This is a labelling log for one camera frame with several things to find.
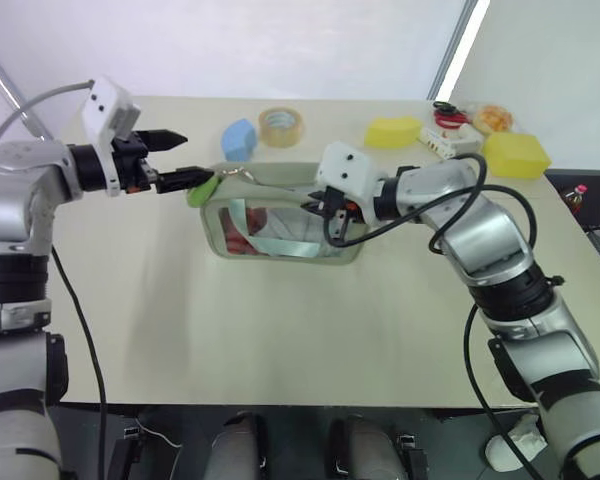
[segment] table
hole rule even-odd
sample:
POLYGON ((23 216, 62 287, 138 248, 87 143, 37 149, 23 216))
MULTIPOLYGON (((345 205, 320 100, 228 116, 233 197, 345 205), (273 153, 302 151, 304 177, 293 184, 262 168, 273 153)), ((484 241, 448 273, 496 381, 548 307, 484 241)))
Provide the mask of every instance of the table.
MULTIPOLYGON (((137 129, 169 128, 189 142, 152 154, 162 171, 224 160, 230 123, 273 106, 297 109, 306 131, 296 146, 256 147, 253 161, 320 161, 342 140, 389 172, 438 158, 416 143, 362 146, 377 116, 431 124, 427 102, 140 97, 137 129)), ((77 118, 63 139, 81 143, 77 118)), ((600 258, 544 178, 493 178, 527 196, 539 222, 537 260, 560 288, 600 358, 600 258)), ((526 217, 504 194, 522 229, 526 217)), ((476 407, 462 362, 472 304, 446 259, 427 251, 431 231, 406 225, 368 242, 346 266, 227 260, 207 245, 199 212, 181 192, 108 198, 86 194, 61 207, 55 244, 91 325, 112 403, 476 407)), ((96 402, 95 376, 73 306, 54 268, 51 328, 67 343, 66 401, 96 402)), ((487 399, 519 405, 500 379, 477 321, 474 368, 487 399)))

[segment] red bottle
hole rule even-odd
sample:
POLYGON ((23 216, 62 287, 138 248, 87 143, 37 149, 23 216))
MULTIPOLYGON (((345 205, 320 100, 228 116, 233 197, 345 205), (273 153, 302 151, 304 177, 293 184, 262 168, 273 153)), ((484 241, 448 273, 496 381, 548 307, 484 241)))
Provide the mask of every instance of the red bottle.
POLYGON ((571 213, 578 213, 580 207, 582 207, 583 195, 587 191, 586 185, 578 185, 576 188, 564 190, 560 197, 567 204, 571 213))

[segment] yellow sponge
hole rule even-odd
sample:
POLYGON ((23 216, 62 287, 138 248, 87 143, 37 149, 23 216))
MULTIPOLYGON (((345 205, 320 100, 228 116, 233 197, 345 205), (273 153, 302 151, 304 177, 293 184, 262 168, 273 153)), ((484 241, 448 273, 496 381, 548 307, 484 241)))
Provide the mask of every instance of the yellow sponge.
POLYGON ((538 178, 551 165, 538 139, 522 133, 492 133, 482 153, 489 170, 498 177, 538 178))
POLYGON ((422 122, 413 117, 376 118, 367 128, 364 144, 377 148, 406 147, 418 138, 422 122))

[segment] blue foam block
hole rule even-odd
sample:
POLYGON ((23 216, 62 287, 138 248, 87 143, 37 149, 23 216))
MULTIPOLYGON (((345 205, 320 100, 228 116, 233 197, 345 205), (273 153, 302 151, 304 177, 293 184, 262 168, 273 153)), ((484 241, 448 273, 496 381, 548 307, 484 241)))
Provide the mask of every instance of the blue foam block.
POLYGON ((256 129, 246 118, 227 127, 222 134, 222 151, 229 162, 248 162, 256 146, 256 129))

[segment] roll of tape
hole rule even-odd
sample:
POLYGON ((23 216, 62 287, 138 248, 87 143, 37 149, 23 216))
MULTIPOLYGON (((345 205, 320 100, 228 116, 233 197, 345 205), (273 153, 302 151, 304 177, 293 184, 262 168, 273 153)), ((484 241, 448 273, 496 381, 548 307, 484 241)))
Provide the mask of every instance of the roll of tape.
POLYGON ((270 147, 286 148, 302 136, 302 117, 292 108, 270 108, 258 117, 260 138, 270 147))

